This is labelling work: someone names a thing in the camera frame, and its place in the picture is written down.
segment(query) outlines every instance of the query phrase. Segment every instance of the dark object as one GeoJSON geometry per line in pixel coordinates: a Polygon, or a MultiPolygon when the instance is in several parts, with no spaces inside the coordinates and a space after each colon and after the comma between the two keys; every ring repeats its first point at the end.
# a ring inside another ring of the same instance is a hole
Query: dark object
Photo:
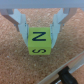
{"type": "Polygon", "coordinates": [[[65,67],[61,70],[59,74],[59,78],[61,79],[63,84],[78,84],[76,79],[69,73],[69,67],[65,67]]]}

